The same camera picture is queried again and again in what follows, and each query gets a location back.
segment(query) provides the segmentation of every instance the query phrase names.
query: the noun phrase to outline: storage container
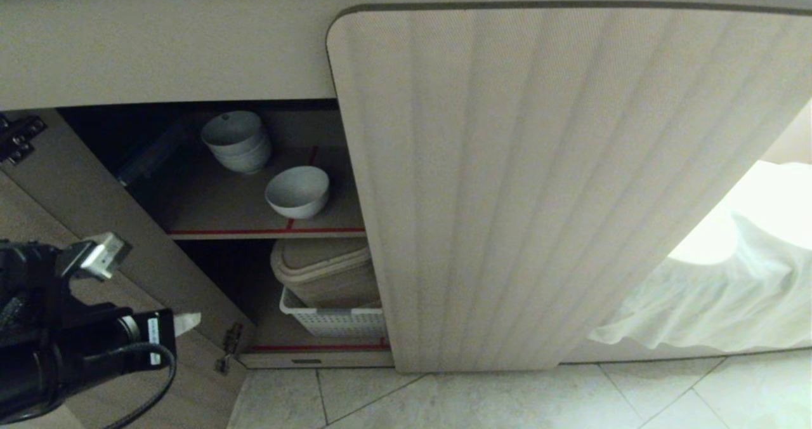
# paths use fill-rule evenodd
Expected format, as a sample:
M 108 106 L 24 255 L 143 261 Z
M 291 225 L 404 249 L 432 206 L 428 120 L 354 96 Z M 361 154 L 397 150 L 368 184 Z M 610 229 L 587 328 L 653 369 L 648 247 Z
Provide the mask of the storage container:
M 279 310 L 316 337 L 386 337 L 382 308 L 308 308 L 284 288 Z
M 307 307 L 380 303 L 366 239 L 281 239 L 273 245 L 270 266 Z

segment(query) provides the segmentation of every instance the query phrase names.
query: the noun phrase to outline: tile floor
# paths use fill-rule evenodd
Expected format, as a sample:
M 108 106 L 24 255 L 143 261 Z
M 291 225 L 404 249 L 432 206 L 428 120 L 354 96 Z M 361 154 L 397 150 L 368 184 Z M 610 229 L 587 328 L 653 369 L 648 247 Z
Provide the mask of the tile floor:
M 542 372 L 287 369 L 251 371 L 229 427 L 810 429 L 810 401 L 809 349 Z

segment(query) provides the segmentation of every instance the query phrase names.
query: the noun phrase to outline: white label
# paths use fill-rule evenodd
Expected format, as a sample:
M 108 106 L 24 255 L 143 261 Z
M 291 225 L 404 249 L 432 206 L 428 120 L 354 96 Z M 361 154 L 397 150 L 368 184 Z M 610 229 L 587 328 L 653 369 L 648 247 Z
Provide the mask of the white label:
M 157 327 L 157 318 L 151 317 L 147 320 L 147 327 L 150 330 L 150 343 L 160 343 L 159 327 Z M 150 353 L 150 364 L 157 366 L 160 364 L 160 354 Z

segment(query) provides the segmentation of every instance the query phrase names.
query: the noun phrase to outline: white plastic basket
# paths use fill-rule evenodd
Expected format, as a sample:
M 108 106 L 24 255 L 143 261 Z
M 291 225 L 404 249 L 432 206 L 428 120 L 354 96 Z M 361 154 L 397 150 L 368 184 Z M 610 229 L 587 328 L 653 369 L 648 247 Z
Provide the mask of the white plastic basket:
M 279 310 L 316 337 L 386 337 L 383 308 L 308 308 L 284 288 Z

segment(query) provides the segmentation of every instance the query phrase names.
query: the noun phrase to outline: metal bracket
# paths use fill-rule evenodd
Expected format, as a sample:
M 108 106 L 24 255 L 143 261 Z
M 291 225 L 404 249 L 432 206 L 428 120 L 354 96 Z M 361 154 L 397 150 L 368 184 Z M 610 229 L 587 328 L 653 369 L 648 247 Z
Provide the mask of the metal bracket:
M 18 165 L 34 151 L 30 140 L 48 128 L 40 117 L 9 121 L 0 114 L 0 162 Z
M 215 371 L 222 375 L 227 375 L 231 369 L 232 357 L 237 353 L 237 347 L 240 346 L 240 339 L 243 336 L 243 325 L 235 322 L 232 328 L 226 331 L 226 336 L 223 337 L 223 349 L 226 354 L 214 363 Z

